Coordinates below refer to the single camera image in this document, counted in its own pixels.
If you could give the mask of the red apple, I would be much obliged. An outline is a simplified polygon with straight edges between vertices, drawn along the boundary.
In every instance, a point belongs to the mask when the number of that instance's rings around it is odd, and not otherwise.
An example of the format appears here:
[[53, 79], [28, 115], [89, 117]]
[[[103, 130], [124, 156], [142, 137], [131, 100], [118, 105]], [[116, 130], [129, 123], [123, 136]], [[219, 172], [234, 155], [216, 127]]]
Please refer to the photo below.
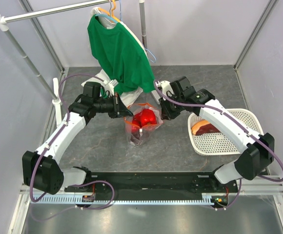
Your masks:
[[132, 128], [134, 128], [134, 129], [141, 128], [141, 122], [140, 122], [139, 119], [133, 117], [133, 119], [132, 119]]
[[157, 124], [156, 115], [151, 109], [143, 109], [136, 118], [140, 120], [141, 126]]

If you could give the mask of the clear orange zip top bag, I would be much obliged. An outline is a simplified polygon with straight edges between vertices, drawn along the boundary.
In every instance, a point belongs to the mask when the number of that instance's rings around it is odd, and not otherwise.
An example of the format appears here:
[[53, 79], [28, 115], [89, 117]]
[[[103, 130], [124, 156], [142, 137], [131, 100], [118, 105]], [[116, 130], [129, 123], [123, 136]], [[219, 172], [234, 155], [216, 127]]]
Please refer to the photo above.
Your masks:
[[128, 107], [132, 117], [124, 117], [127, 141], [133, 146], [144, 144], [162, 124], [161, 111], [149, 103], [135, 103]]

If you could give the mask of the dark red grape bunch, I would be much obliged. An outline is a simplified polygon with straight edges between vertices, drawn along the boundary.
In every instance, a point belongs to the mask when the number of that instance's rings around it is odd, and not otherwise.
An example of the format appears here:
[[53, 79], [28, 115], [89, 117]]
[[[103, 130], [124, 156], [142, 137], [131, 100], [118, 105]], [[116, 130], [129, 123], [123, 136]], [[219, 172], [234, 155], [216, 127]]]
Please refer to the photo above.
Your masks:
[[134, 145], [141, 145], [143, 143], [143, 131], [138, 129], [137, 131], [132, 131], [130, 135], [130, 143]]

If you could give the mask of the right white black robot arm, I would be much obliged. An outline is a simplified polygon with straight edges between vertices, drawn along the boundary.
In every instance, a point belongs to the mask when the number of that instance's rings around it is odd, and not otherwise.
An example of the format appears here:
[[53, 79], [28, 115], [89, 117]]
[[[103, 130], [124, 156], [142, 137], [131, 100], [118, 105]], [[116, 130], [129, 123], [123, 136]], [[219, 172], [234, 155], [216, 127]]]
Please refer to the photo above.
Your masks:
[[240, 178], [253, 180], [273, 162], [274, 137], [247, 127], [229, 113], [208, 90], [195, 90], [187, 77], [169, 83], [168, 89], [155, 80], [154, 87], [160, 95], [163, 119], [175, 119], [183, 110], [194, 113], [218, 129], [241, 154], [235, 161], [213, 172], [214, 176], [208, 183], [211, 190], [220, 192], [228, 182]]

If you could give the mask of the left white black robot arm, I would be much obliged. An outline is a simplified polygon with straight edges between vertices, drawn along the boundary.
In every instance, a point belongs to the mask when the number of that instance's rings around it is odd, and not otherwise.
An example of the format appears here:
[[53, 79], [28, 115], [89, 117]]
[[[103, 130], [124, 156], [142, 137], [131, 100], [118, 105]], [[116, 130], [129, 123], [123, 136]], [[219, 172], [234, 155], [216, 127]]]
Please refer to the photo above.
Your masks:
[[92, 188], [92, 179], [86, 176], [86, 169], [74, 167], [62, 170], [59, 164], [72, 140], [97, 113], [107, 113], [110, 118], [133, 116], [117, 93], [103, 98], [101, 85], [87, 82], [83, 93], [69, 106], [63, 121], [49, 139], [35, 151], [24, 153], [23, 180], [30, 192], [37, 189], [54, 195], [60, 188], [72, 185], [82, 192]]

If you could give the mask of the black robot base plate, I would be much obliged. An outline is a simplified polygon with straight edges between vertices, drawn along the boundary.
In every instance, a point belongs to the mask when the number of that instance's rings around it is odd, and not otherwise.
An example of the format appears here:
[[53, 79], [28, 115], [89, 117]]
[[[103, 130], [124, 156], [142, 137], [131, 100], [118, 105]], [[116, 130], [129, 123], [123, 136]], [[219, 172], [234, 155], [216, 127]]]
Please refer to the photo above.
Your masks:
[[203, 194], [232, 194], [238, 191], [233, 180], [220, 184], [209, 177], [209, 172], [92, 172], [85, 182], [103, 180], [115, 190], [115, 199], [173, 200], [199, 199]]

